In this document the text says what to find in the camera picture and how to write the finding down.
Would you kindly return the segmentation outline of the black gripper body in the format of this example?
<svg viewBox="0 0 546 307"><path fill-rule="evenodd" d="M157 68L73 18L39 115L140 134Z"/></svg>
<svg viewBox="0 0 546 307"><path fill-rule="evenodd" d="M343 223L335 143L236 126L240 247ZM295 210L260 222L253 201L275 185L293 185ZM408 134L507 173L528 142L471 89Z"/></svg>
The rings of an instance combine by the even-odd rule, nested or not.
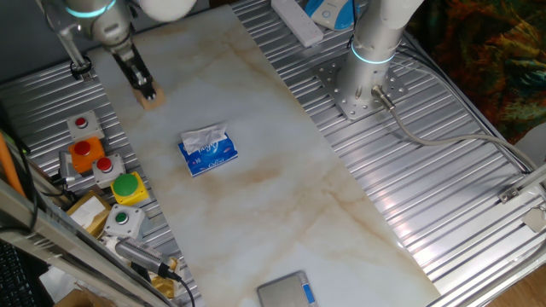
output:
<svg viewBox="0 0 546 307"><path fill-rule="evenodd" d="M148 82L148 69L132 41L112 47L111 54L130 84Z"/></svg>

